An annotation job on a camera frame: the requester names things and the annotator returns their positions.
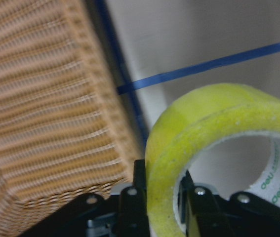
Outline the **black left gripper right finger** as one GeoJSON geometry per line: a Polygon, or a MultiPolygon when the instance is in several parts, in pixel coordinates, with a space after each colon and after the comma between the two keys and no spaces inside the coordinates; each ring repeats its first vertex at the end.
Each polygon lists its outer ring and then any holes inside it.
{"type": "Polygon", "coordinates": [[[179,222],[187,237],[280,237],[280,207],[244,191],[224,199],[189,172],[180,181],[179,222]]]}

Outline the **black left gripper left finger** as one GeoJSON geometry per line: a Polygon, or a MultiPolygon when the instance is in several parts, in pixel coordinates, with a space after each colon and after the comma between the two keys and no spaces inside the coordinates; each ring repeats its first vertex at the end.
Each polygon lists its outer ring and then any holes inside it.
{"type": "Polygon", "coordinates": [[[134,162],[132,183],[118,184],[110,197],[79,195],[21,235],[23,237],[148,237],[145,162],[134,162]]]}

